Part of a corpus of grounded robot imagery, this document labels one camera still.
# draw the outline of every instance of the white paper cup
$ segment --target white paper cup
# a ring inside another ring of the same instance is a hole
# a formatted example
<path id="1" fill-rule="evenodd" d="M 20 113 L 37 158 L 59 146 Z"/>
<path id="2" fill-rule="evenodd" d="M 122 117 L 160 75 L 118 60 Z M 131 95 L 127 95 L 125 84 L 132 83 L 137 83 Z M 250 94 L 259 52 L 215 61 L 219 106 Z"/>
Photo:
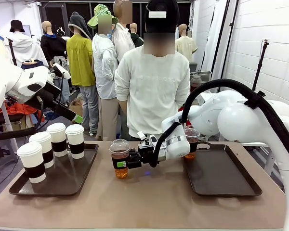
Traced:
<path id="1" fill-rule="evenodd" d="M 74 159 L 80 159 L 85 156 L 83 131 L 84 128 L 80 124 L 70 125 L 66 129 L 69 148 Z"/>
<path id="2" fill-rule="evenodd" d="M 45 180 L 42 145 L 37 142 L 26 143 L 17 150 L 17 155 L 23 162 L 31 183 L 40 183 Z"/>
<path id="3" fill-rule="evenodd" d="M 52 137 L 53 153 L 57 157 L 65 156 L 66 150 L 66 126 L 63 123 L 54 123 L 46 129 Z"/>
<path id="4" fill-rule="evenodd" d="M 53 166 L 53 148 L 50 134 L 46 131 L 38 132 L 29 138 L 29 142 L 38 142 L 42 145 L 45 168 Z"/>

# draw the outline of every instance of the yellow-green shirt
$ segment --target yellow-green shirt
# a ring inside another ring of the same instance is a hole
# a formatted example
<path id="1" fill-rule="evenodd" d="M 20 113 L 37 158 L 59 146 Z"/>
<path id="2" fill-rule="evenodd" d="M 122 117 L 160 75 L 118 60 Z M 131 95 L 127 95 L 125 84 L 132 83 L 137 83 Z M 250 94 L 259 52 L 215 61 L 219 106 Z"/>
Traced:
<path id="1" fill-rule="evenodd" d="M 88 87 L 95 84 L 92 72 L 92 42 L 88 38 L 74 34 L 66 42 L 66 52 L 72 84 Z"/>

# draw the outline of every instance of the brown tabletop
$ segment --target brown tabletop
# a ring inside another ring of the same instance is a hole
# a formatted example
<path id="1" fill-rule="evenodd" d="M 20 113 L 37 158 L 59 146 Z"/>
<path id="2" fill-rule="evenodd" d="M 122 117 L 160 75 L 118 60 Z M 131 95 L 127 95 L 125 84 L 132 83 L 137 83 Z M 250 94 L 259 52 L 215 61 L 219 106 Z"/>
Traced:
<path id="1" fill-rule="evenodd" d="M 226 143 L 261 187 L 254 198 L 205 198 L 191 189 L 182 160 L 169 160 L 156 168 L 144 165 L 129 170 L 125 180 L 115 178 L 108 153 L 110 142 L 100 145 L 80 194 L 71 197 L 21 197 L 0 194 L 0 227 L 68 228 L 184 228 L 277 229 L 286 211 L 284 193 L 241 144 Z M 131 142 L 135 148 L 137 142 Z"/>

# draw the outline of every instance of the white label on hat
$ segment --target white label on hat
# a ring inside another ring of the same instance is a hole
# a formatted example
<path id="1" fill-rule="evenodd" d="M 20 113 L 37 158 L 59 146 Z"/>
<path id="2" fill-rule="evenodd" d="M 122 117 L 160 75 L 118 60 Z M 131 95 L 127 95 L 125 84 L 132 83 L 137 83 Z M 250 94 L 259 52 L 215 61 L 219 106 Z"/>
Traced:
<path id="1" fill-rule="evenodd" d="M 149 11 L 149 18 L 166 18 L 166 11 Z"/>

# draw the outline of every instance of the white cup lid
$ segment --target white cup lid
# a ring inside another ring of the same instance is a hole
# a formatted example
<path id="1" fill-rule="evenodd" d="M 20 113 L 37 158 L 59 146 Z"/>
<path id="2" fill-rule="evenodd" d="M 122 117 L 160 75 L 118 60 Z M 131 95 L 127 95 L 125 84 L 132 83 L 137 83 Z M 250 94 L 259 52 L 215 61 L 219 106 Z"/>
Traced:
<path id="1" fill-rule="evenodd" d="M 60 131 L 64 131 L 65 128 L 66 126 L 63 123 L 54 123 L 54 124 L 49 125 L 46 130 L 49 133 L 57 133 Z"/>
<path id="2" fill-rule="evenodd" d="M 37 142 L 29 142 L 21 146 L 17 150 L 18 156 L 30 156 L 35 155 L 38 152 L 42 151 L 42 145 Z"/>
<path id="3" fill-rule="evenodd" d="M 80 124 L 72 124 L 66 128 L 66 135 L 79 135 L 83 133 L 84 128 Z"/>
<path id="4" fill-rule="evenodd" d="M 30 136 L 29 141 L 30 142 L 44 142 L 50 138 L 51 138 L 51 135 L 48 132 L 42 131 L 42 132 L 38 132 L 37 134 Z"/>

